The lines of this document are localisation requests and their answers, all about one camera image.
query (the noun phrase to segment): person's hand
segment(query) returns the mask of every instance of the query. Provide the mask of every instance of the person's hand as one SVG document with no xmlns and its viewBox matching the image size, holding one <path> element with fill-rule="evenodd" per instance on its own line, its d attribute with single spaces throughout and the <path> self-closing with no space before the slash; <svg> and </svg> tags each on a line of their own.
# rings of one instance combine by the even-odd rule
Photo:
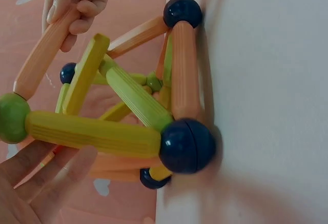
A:
<svg viewBox="0 0 328 224">
<path fill-rule="evenodd" d="M 77 4 L 82 17 L 73 22 L 69 28 L 70 34 L 65 39 L 61 50 L 68 52 L 76 42 L 77 35 L 89 30 L 94 17 L 104 10 L 108 0 L 45 0 L 42 18 L 43 32 L 47 26 L 57 21 L 68 9 L 71 3 Z"/>
<path fill-rule="evenodd" d="M 97 156 L 94 147 L 64 147 L 55 157 L 18 185 L 56 145 L 34 141 L 0 164 L 0 223 L 51 224 L 63 204 L 88 174 Z"/>
</svg>

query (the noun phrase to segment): toy structure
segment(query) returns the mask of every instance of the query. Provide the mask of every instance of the toy structure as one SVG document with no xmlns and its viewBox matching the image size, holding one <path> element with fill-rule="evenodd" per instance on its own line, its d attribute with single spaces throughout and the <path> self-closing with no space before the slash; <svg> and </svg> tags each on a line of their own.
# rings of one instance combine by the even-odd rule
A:
<svg viewBox="0 0 328 224">
<path fill-rule="evenodd" d="M 62 68 L 63 86 L 55 113 L 31 111 L 27 101 L 66 38 L 69 25 L 79 17 L 72 5 L 48 27 L 20 70 L 13 93 L 0 98 L 0 139 L 16 144 L 30 135 L 60 146 L 93 145 L 99 150 L 93 175 L 140 180 L 150 189 L 163 187 L 172 173 L 193 174 L 208 165 L 216 142 L 201 123 L 194 32 L 202 20 L 199 5 L 194 0 L 170 0 L 163 16 L 112 43 L 95 35 L 80 62 Z M 114 61 L 164 33 L 158 67 L 150 75 L 128 74 Z M 99 119 L 78 116 L 92 84 L 110 85 L 122 100 Z M 130 112 L 144 126 L 119 123 Z"/>
</svg>

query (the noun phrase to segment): fingernail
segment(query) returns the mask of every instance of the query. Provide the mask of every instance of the fingernail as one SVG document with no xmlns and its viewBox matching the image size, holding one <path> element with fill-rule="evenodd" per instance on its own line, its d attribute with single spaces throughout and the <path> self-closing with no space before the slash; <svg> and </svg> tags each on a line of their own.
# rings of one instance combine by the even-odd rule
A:
<svg viewBox="0 0 328 224">
<path fill-rule="evenodd" d="M 56 7 L 54 5 L 50 8 L 50 10 L 48 12 L 48 16 L 47 16 L 48 23 L 51 23 L 51 19 L 53 17 L 53 13 L 55 12 L 55 9 L 56 9 Z"/>
</svg>

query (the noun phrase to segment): pink foam mat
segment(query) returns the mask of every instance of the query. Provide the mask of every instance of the pink foam mat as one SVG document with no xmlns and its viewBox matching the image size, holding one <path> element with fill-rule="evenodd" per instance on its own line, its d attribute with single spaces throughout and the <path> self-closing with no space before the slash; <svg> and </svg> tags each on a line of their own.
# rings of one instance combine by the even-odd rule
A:
<svg viewBox="0 0 328 224">
<path fill-rule="evenodd" d="M 54 111 L 61 83 L 59 71 L 67 62 L 78 62 L 95 33 L 111 40 L 162 13 L 165 0 L 109 0 L 88 33 L 80 35 L 69 53 L 59 53 L 29 101 L 32 110 Z M 43 0 L 0 0 L 0 95 L 11 92 L 13 81 L 41 35 Z M 163 37 L 158 37 L 121 56 L 117 62 L 128 72 L 147 74 L 155 70 Z M 98 117 L 119 98 L 106 86 L 92 86 L 82 116 Z M 126 120 L 137 123 L 135 116 Z M 0 160 L 14 155 L 15 145 L 0 142 Z M 155 219 L 156 193 L 140 183 L 87 178 L 62 209 L 57 224 L 138 224 Z"/>
</svg>

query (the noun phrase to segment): green ball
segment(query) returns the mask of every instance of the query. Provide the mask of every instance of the green ball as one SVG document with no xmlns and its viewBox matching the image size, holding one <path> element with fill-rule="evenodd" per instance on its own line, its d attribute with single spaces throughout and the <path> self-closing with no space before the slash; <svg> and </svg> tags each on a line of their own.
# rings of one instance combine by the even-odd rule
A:
<svg viewBox="0 0 328 224">
<path fill-rule="evenodd" d="M 159 90 L 162 88 L 162 84 L 160 80 L 156 77 L 155 72 L 151 72 L 147 76 L 147 86 L 149 86 L 153 92 L 159 92 Z"/>
<path fill-rule="evenodd" d="M 17 144 L 23 141 L 25 118 L 31 109 L 21 96 L 7 93 L 0 97 L 0 140 L 8 144 Z"/>
</svg>

